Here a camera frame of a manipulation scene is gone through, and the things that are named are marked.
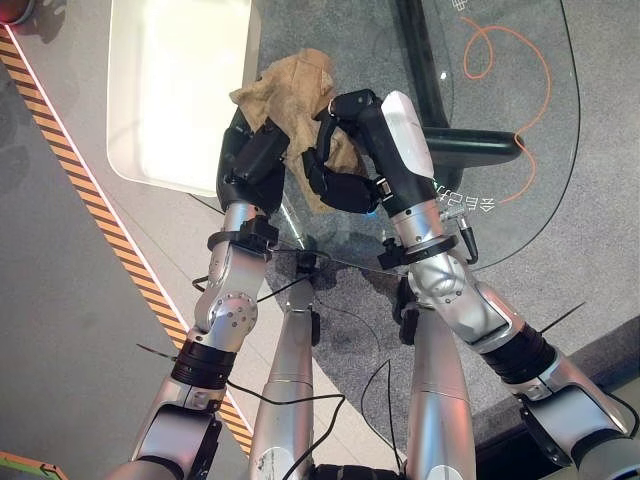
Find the gray floor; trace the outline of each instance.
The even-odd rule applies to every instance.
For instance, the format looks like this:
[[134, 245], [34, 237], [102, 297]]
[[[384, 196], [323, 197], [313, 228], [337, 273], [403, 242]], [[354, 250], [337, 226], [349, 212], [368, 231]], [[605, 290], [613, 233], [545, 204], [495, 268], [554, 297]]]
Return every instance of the gray floor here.
[[[102, 478], [127, 460], [172, 345], [0, 66], [0, 450]], [[246, 465], [224, 429], [213, 478]], [[0, 471], [2, 479], [24, 478]]]
[[[536, 327], [587, 300], [585, 307], [548, 335], [572, 353], [640, 310], [635, 240], [638, 218], [629, 213], [638, 211], [638, 118], [629, 105], [638, 104], [634, 79], [639, 72], [637, 63], [628, 61], [637, 56], [634, 49], [639, 42], [637, 2], [570, 0], [565, 4], [583, 107], [574, 173], [558, 212], [542, 233], [516, 256], [478, 276], [500, 291], [509, 292], [511, 301]], [[69, 2], [62, 18], [46, 8], [42, 8], [40, 17], [45, 21], [37, 28], [30, 25], [20, 32], [21, 45], [80, 151], [91, 162], [110, 198], [117, 200], [119, 214], [134, 230], [165, 287], [182, 311], [190, 311], [195, 294], [188, 279], [201, 275], [208, 259], [206, 249], [201, 247], [211, 228], [203, 220], [202, 211], [197, 210], [195, 202], [176, 193], [161, 195], [143, 186], [123, 185], [106, 163], [108, 5]], [[161, 215], [157, 213], [158, 204], [165, 207]], [[180, 238], [170, 238], [171, 232], [165, 228], [166, 212], [175, 212], [171, 221], [179, 227]], [[272, 285], [285, 281], [284, 276], [271, 275]], [[397, 343], [396, 327], [390, 320], [389, 298], [394, 281], [346, 269], [338, 270], [336, 277], [336, 288], [332, 288], [334, 283], [328, 276], [319, 281], [323, 290], [318, 297], [375, 326], [381, 344], [380, 361], [393, 353], [394, 405], [396, 413], [401, 414], [406, 408], [411, 358], [410, 351]], [[371, 348], [377, 350], [375, 340], [360, 320], [324, 308], [318, 308], [326, 328], [316, 358], [357, 405], [361, 388], [378, 363], [370, 355]], [[480, 412], [501, 402], [506, 394], [488, 368], [468, 351], [463, 349], [461, 353], [474, 410]], [[156, 360], [151, 357], [147, 362], [152, 365]], [[149, 383], [153, 384], [149, 386], [153, 391], [155, 384]], [[384, 405], [380, 405], [383, 397], [378, 395], [381, 387], [381, 380], [374, 384], [367, 398], [367, 412], [384, 431], [386, 416], [381, 413]]]

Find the robotic hand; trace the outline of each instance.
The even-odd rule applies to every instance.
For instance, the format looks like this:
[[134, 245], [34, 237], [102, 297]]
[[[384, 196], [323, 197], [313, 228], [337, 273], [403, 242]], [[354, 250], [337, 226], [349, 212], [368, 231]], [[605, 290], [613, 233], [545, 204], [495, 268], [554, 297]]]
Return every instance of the robotic hand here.
[[[355, 198], [332, 191], [335, 174], [324, 166], [330, 132], [336, 126], [364, 147], [379, 174], [373, 181], [349, 179], [360, 183], [359, 189], [352, 185]], [[400, 245], [387, 239], [379, 260], [383, 268], [408, 265], [408, 285], [416, 303], [401, 311], [406, 343], [415, 340], [418, 347], [424, 330], [417, 311], [435, 310], [518, 398], [523, 420], [552, 461], [566, 466], [573, 460], [583, 480], [635, 478], [632, 475], [640, 471], [640, 443], [627, 436], [616, 404], [496, 291], [474, 278], [468, 264], [477, 259], [477, 248], [464, 217], [456, 219], [470, 260], [454, 249], [455, 237], [444, 234], [441, 219], [451, 215], [437, 206], [431, 157], [406, 95], [392, 92], [381, 101], [370, 90], [361, 90], [334, 98], [322, 117], [318, 148], [303, 158], [313, 190], [329, 205], [340, 208], [347, 203], [344, 210], [365, 212], [381, 203], [389, 215]], [[425, 375], [417, 360], [416, 352], [414, 390]], [[455, 439], [447, 440], [448, 433], [439, 430], [438, 422], [422, 421], [434, 408], [445, 412], [446, 398], [451, 396], [439, 389], [438, 382], [424, 383], [430, 384], [425, 391], [441, 397], [436, 405], [415, 392], [412, 395], [408, 478], [431, 479], [442, 466], [451, 478], [475, 478], [473, 451], [464, 442], [456, 445]], [[468, 433], [470, 427], [463, 430]]]

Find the brown cloth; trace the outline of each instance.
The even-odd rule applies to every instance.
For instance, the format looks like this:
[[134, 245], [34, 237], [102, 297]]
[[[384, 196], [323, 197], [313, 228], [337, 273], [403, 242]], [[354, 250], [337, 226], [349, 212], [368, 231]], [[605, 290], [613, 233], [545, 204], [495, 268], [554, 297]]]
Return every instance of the brown cloth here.
[[[315, 195], [304, 174], [300, 155], [315, 146], [320, 122], [313, 118], [335, 96], [331, 79], [331, 59], [325, 53], [305, 48], [298, 54], [269, 65], [260, 80], [231, 92], [231, 100], [240, 107], [252, 130], [271, 118], [289, 137], [285, 165], [293, 172], [311, 210], [332, 209]], [[340, 173], [365, 172], [362, 160], [347, 135], [336, 129], [331, 138], [327, 167]]]

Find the silver robot arm segment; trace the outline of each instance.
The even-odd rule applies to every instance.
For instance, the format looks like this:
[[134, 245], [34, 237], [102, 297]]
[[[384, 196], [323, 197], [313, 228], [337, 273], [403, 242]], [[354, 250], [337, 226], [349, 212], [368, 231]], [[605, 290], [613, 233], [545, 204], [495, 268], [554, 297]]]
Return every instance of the silver robot arm segment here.
[[224, 240], [224, 234], [240, 231], [260, 214], [244, 202], [228, 207], [223, 240], [213, 246], [207, 287], [196, 305], [195, 325], [153, 401], [131, 462], [109, 480], [162, 478], [162, 469], [173, 474], [167, 477], [171, 479], [206, 478], [221, 428], [215, 411], [236, 353], [256, 323], [256, 297], [266, 268], [263, 254]]
[[473, 480], [471, 408], [458, 350], [437, 312], [418, 311], [406, 474], [411, 480]]
[[[309, 280], [291, 287], [269, 380], [262, 390], [266, 398], [292, 401], [313, 396], [313, 296]], [[249, 456], [249, 478], [283, 478], [312, 442], [312, 401], [292, 405], [273, 405], [261, 401]], [[311, 456], [308, 456], [289, 478], [307, 478], [312, 463]]]
[[[415, 112], [402, 95], [394, 105], [395, 109], [388, 110], [394, 110], [395, 123], [389, 119], [387, 123], [394, 140], [403, 142], [398, 147], [400, 157], [407, 168], [428, 178], [424, 172], [432, 171], [431, 158], [424, 139], [417, 138], [420, 132], [415, 128]], [[394, 135], [394, 129], [401, 133]], [[415, 165], [420, 164], [427, 166], [417, 171]], [[406, 206], [391, 216], [403, 258], [413, 260], [407, 262], [408, 281], [417, 303], [438, 312], [501, 377], [522, 402], [527, 425], [546, 432], [544, 440], [557, 447], [553, 460], [561, 463], [571, 458], [578, 466], [585, 465], [589, 462], [583, 460], [593, 458], [594, 452], [611, 453], [611, 448], [606, 448], [608, 443], [624, 444], [626, 448], [621, 451], [627, 456], [609, 461], [610, 472], [604, 472], [604, 467], [599, 470], [606, 473], [602, 478], [617, 478], [616, 469], [630, 452], [640, 460], [640, 445], [625, 438], [628, 429], [616, 404], [531, 328], [500, 294], [474, 278], [468, 262], [451, 243], [446, 244], [440, 218], [433, 198]], [[635, 468], [627, 467], [626, 471]], [[584, 478], [591, 478], [583, 469], [580, 471]]]

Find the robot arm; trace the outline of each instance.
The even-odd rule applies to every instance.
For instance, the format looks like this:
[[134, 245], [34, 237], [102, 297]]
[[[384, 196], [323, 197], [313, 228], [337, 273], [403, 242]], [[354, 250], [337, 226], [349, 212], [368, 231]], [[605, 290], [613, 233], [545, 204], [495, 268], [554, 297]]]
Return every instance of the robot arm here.
[[109, 480], [207, 477], [221, 430], [215, 412], [236, 353], [257, 321], [258, 290], [278, 240], [268, 217], [282, 198], [288, 143], [270, 120], [251, 134], [240, 113], [225, 132], [218, 173], [224, 226], [209, 238], [209, 280], [195, 324], [143, 422], [131, 461]]
[[[455, 238], [444, 234], [431, 157], [409, 98], [392, 92], [381, 102], [364, 90], [336, 97], [329, 113], [365, 147], [380, 175], [378, 198], [400, 243], [385, 241], [383, 268], [408, 265], [417, 304], [434, 309], [501, 377], [555, 462], [567, 465], [572, 459], [583, 479], [629, 478], [624, 475], [640, 463], [640, 443], [626, 436], [614, 402], [495, 290], [474, 278], [468, 264], [477, 259], [477, 248], [466, 219], [458, 225], [470, 261], [455, 250]], [[433, 465], [410, 461], [407, 474], [426, 478]]]

